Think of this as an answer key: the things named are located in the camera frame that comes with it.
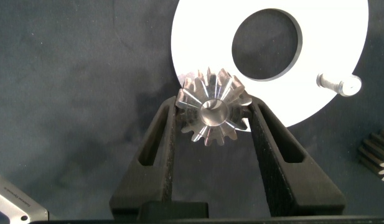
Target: dark fabric background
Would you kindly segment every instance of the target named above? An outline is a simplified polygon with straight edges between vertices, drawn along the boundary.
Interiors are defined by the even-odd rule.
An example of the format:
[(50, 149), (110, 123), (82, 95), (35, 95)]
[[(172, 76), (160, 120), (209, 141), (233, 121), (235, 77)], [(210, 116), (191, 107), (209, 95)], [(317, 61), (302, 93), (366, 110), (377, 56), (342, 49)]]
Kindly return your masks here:
[[(0, 1), (0, 174), (61, 219), (111, 218), (108, 201), (150, 120), (180, 88), (176, 6)], [(345, 214), (384, 216), (384, 183), (356, 160), (361, 140), (384, 128), (384, 1), (369, 10), (354, 72), (362, 90), (290, 130), (347, 197)], [(211, 217), (268, 217), (250, 134), (223, 147), (190, 137), (177, 138), (173, 199), (206, 201)]]

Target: white disc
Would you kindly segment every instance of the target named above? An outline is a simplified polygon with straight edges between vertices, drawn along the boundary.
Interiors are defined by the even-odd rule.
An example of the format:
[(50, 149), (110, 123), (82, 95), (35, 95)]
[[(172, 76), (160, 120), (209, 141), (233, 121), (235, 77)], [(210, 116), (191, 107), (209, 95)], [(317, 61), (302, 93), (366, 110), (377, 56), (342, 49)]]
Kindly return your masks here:
[[(232, 56), (237, 29), (250, 15), (276, 9), (294, 22), (296, 55), (267, 80), (244, 76)], [(172, 25), (172, 59), (179, 82), (196, 69), (224, 68), (262, 99), (285, 126), (312, 116), (336, 95), (317, 86), (320, 73), (352, 74), (368, 24), (367, 0), (180, 0)]]

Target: metal pin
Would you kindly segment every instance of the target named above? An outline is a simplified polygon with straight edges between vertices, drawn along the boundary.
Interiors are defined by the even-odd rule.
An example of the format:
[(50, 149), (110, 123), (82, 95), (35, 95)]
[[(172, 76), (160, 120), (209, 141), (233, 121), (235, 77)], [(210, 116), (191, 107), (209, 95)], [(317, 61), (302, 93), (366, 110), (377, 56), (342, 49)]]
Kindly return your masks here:
[(359, 92), (362, 81), (356, 75), (329, 75), (323, 73), (317, 76), (317, 85), (333, 90), (342, 96), (353, 96)]

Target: gear tooth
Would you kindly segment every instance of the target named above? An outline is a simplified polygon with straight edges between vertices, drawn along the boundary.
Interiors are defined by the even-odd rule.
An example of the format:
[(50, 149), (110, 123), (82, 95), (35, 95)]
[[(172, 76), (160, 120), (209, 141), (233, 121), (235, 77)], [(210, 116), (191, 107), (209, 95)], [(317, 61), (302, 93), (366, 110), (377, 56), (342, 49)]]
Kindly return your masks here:
[(223, 139), (222, 136), (216, 138), (216, 140), (217, 140), (217, 144), (218, 144), (219, 146), (223, 146), (223, 145), (225, 144), (225, 140)]
[(217, 75), (216, 74), (211, 74), (210, 79), (208, 80), (208, 85), (210, 86), (215, 86), (217, 85)]
[(209, 138), (205, 138), (204, 139), (204, 145), (205, 146), (211, 146), (211, 144), (212, 144), (212, 140), (211, 139), (209, 139)]
[(247, 125), (244, 123), (244, 121), (241, 119), (239, 122), (237, 122), (237, 128), (240, 130), (246, 130)]
[(186, 126), (182, 127), (180, 130), (182, 133), (188, 133), (189, 131), (193, 131), (192, 128), (187, 124)]
[(194, 90), (193, 80), (189, 77), (186, 77), (183, 88), (187, 90)]
[(192, 136), (192, 141), (197, 142), (201, 137), (202, 137), (201, 135), (195, 132)]
[(233, 130), (231, 131), (230, 133), (227, 134), (229, 136), (230, 139), (232, 140), (236, 140), (237, 139), (237, 134), (236, 134), (236, 131)]
[(199, 70), (199, 75), (198, 75), (199, 79), (203, 81), (204, 85), (208, 85), (208, 80), (207, 80), (207, 75), (202, 73), (200, 70)]

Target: gear hub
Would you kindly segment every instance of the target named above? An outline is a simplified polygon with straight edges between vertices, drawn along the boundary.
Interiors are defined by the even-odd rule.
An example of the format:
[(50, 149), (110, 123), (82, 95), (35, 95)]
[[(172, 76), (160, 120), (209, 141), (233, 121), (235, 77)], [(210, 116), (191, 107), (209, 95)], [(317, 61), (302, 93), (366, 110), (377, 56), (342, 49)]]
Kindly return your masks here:
[(235, 76), (224, 69), (218, 75), (210, 68), (207, 74), (198, 71), (186, 75), (183, 88), (179, 90), (176, 106), (182, 111), (184, 122), (182, 132), (193, 131), (192, 141), (205, 138), (204, 144), (211, 145), (213, 139), (218, 145), (224, 144), (224, 137), (236, 140), (236, 129), (246, 130), (243, 119), (243, 106), (251, 103), (251, 97)]

